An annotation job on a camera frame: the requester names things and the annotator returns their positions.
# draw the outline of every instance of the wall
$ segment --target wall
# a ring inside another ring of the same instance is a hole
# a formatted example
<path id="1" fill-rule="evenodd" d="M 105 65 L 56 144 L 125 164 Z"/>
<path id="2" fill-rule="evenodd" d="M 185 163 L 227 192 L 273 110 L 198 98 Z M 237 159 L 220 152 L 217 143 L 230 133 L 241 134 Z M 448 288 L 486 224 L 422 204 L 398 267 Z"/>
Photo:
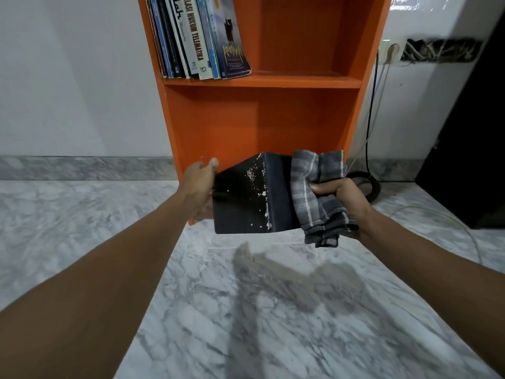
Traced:
<path id="1" fill-rule="evenodd" d="M 137 0 L 0 0 L 0 154 L 172 154 Z"/>
<path id="2" fill-rule="evenodd" d="M 486 39 L 504 7 L 505 0 L 393 0 L 383 38 L 470 36 Z M 392 66 L 376 127 L 370 136 L 369 157 L 426 158 L 474 65 L 419 63 L 405 66 L 400 63 Z M 369 109 L 371 85 L 372 80 L 351 147 L 353 157 L 365 141 L 363 121 Z"/>

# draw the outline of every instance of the folded cloth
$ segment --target folded cloth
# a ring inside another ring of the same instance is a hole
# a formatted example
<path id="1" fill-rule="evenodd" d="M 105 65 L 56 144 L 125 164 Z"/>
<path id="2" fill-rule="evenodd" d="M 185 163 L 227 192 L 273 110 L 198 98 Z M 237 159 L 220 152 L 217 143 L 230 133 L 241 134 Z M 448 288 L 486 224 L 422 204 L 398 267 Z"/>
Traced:
<path id="1" fill-rule="evenodd" d="M 309 186 L 309 182 L 344 178 L 345 172 L 344 151 L 317 154 L 297 150 L 293 153 L 291 196 L 305 232 L 305 243 L 315 243 L 316 247 L 337 247 L 339 235 L 359 229 L 335 194 L 316 197 Z"/>

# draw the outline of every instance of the orange bookshelf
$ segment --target orange bookshelf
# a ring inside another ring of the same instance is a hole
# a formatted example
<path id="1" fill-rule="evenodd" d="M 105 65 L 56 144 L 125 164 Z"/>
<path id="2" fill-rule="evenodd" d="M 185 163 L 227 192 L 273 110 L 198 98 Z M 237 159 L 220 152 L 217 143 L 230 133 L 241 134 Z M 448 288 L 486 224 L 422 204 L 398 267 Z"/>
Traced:
<path id="1" fill-rule="evenodd" d="M 161 77 L 138 1 L 179 177 L 211 157 L 349 152 L 391 0 L 233 0 L 252 74 L 205 81 Z"/>

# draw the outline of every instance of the white marble floor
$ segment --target white marble floor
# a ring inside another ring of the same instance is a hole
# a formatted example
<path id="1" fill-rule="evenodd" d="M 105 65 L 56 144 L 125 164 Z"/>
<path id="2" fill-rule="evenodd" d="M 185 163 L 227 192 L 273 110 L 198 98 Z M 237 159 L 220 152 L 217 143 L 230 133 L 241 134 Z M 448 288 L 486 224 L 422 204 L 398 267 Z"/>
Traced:
<path id="1" fill-rule="evenodd" d="M 176 183 L 0 181 L 0 309 L 153 210 Z M 376 207 L 444 210 L 415 184 L 385 184 Z M 477 260 L 444 216 L 394 217 Z M 505 231 L 472 231 L 505 272 Z M 359 243 L 303 244 L 301 231 L 184 230 L 117 378 L 498 378 Z"/>

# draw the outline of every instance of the book cover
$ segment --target book cover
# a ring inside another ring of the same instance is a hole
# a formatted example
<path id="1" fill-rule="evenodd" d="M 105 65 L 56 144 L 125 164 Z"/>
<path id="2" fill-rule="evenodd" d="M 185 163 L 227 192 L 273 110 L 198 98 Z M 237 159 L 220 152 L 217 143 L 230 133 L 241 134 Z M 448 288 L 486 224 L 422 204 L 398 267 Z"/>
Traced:
<path id="1" fill-rule="evenodd" d="M 205 0 L 211 23 L 214 48 L 222 78 L 235 78 L 251 73 L 238 33 L 233 0 Z"/>
<path id="2" fill-rule="evenodd" d="M 189 71 L 192 75 L 198 75 L 198 68 L 196 66 L 196 53 L 194 51 L 193 39 L 189 30 L 189 22 L 186 16 L 186 8 L 184 7 L 185 0 L 170 0 L 174 11 L 174 17 L 181 38 L 181 43 L 186 54 Z"/>
<path id="3" fill-rule="evenodd" d="M 221 78 L 219 73 L 218 60 L 216 58 L 216 52 L 214 50 L 214 43 L 212 42 L 211 28 L 209 26 L 209 16 L 207 14 L 207 8 L 205 6 L 205 0 L 196 0 L 198 4 L 198 10 L 200 12 L 201 27 L 204 30 L 205 43 L 207 45 L 207 51 L 209 52 L 209 60 L 211 62 L 212 75 L 215 79 Z"/>
<path id="4" fill-rule="evenodd" d="M 170 24 L 170 19 L 168 17 L 167 5 L 165 5 L 165 0 L 158 0 L 158 10 L 160 11 L 161 26 L 165 33 L 165 38 L 167 39 L 167 49 L 170 64 L 172 65 L 172 71 L 174 77 L 181 77 L 181 70 L 179 63 L 177 62 L 177 51 L 175 50 L 175 45 L 173 42 L 172 26 Z"/>
<path id="5" fill-rule="evenodd" d="M 163 61 L 165 62 L 165 67 L 167 69 L 167 77 L 173 78 L 174 74 L 172 71 L 172 66 L 168 57 L 167 41 L 165 39 L 165 34 L 163 32 L 163 27 L 161 26 L 160 11 L 158 10 L 157 0 L 150 0 L 153 16 L 155 19 L 156 30 L 160 38 L 159 43 L 161 47 L 161 52 L 163 54 Z"/>
<path id="6" fill-rule="evenodd" d="M 163 61 L 163 55 L 160 48 L 160 37 L 158 35 L 158 30 L 156 29 L 155 17 L 153 15 L 153 8 L 151 7 L 151 0 L 145 0 L 145 4 L 148 7 L 149 22 L 151 24 L 151 30 L 153 31 L 153 36 L 155 39 L 156 54 L 158 55 L 158 63 L 160 64 L 161 76 L 167 78 L 167 69 L 165 68 L 165 62 Z"/>
<path id="7" fill-rule="evenodd" d="M 172 25 L 172 32 L 174 33 L 175 44 L 177 45 L 177 50 L 178 50 L 177 58 L 179 59 L 179 61 L 180 61 L 179 64 L 181 65 L 181 69 L 184 72 L 184 74 L 182 76 L 186 77 L 186 78 L 191 78 L 191 71 L 188 66 L 186 54 L 184 53 L 184 47 L 182 45 L 179 30 L 177 29 L 177 22 L 175 19 L 172 3 L 170 2 L 170 0 L 165 0 L 165 5 L 167 6 L 168 17 L 170 19 L 170 24 Z"/>
<path id="8" fill-rule="evenodd" d="M 193 49 L 196 56 L 196 67 L 200 80 L 214 78 L 212 75 L 209 52 L 205 44 L 204 30 L 201 27 L 200 13 L 196 0 L 184 0 L 184 9 L 188 20 L 189 32 L 193 42 Z"/>

